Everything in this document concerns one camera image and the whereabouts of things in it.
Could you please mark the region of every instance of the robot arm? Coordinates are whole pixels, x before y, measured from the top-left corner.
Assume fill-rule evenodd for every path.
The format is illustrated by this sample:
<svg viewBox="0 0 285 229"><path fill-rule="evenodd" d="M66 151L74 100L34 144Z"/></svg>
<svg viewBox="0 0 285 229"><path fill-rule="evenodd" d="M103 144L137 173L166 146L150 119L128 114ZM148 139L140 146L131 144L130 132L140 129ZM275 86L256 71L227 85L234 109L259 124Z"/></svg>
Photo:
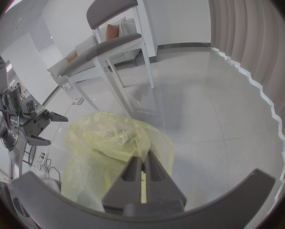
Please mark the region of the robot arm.
<svg viewBox="0 0 285 229"><path fill-rule="evenodd" d="M39 137L50 121L68 122L68 119L46 109L37 113L32 99L21 100L19 86L8 86L6 63L0 56L0 138L5 147L11 151L17 143L12 127L23 133L30 146L50 145L49 140Z"/></svg>

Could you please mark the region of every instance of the garbage bag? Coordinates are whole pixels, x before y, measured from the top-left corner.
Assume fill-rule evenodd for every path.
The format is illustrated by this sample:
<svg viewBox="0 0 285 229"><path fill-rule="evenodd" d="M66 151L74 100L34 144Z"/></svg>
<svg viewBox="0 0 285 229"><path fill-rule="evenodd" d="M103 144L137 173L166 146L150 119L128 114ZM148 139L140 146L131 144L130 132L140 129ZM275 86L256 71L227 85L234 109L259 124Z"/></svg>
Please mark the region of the garbage bag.
<svg viewBox="0 0 285 229"><path fill-rule="evenodd" d="M96 111L74 121L65 134L70 152L61 193L88 208L104 211L101 199L131 156L145 161L151 149L172 175L172 140L142 121Z"/></svg>

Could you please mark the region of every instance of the bolt on chair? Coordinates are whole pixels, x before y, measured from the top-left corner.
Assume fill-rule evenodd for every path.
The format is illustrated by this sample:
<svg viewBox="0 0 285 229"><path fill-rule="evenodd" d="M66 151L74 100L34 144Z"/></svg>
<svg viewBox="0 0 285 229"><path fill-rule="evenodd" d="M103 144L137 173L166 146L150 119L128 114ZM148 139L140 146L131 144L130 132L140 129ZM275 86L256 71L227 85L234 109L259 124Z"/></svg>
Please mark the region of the bolt on chair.
<svg viewBox="0 0 285 229"><path fill-rule="evenodd" d="M92 60L93 63L95 64L95 67L97 68L99 74L107 84L114 98L121 106L122 110L124 111L127 117L131 117L131 109L127 104L127 102L125 101L125 98L123 97L120 89L118 88L108 67L106 66L105 60L108 61L114 75L119 80L122 87L124 87L114 64L111 63L109 58L118 53L126 52L129 50L129 48L131 48L131 50L141 48L151 88L154 88L152 72L150 69L149 56L144 42L137 5L138 5L137 0L95 0L87 10L86 16L91 29L96 31L99 44L89 48L84 53L79 55L77 58L71 61L60 73L61 76L65 75L67 77L71 85L74 86L74 88L82 95L82 97L96 110L98 110L97 106L80 88L78 83L72 82L72 80L70 79L72 72L76 71L79 67L81 67L90 60ZM111 18L129 9L133 10L133 16L137 33L101 42L99 26L106 23Z"/></svg>

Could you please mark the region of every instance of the phone on floor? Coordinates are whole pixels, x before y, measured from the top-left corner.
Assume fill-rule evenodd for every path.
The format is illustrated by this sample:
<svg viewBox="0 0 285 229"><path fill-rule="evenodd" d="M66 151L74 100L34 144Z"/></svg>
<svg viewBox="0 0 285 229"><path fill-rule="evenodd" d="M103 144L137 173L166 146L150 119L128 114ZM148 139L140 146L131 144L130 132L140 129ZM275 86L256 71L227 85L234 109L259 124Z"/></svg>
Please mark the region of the phone on floor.
<svg viewBox="0 0 285 229"><path fill-rule="evenodd" d="M76 104L77 104L77 105L80 105L80 104L83 103L83 101L84 101L84 98L82 97L82 98L80 98L80 99L78 100L78 102L77 102Z"/></svg>

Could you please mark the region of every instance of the person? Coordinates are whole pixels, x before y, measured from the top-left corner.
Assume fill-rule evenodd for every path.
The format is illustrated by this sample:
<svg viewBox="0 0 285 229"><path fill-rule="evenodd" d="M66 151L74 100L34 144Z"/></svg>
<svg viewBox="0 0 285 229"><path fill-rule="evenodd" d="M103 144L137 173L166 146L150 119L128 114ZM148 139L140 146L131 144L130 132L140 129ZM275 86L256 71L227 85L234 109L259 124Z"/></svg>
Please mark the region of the person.
<svg viewBox="0 0 285 229"><path fill-rule="evenodd" d="M19 87L20 96L25 99L25 96L22 94L22 85L18 82L17 86Z"/></svg>

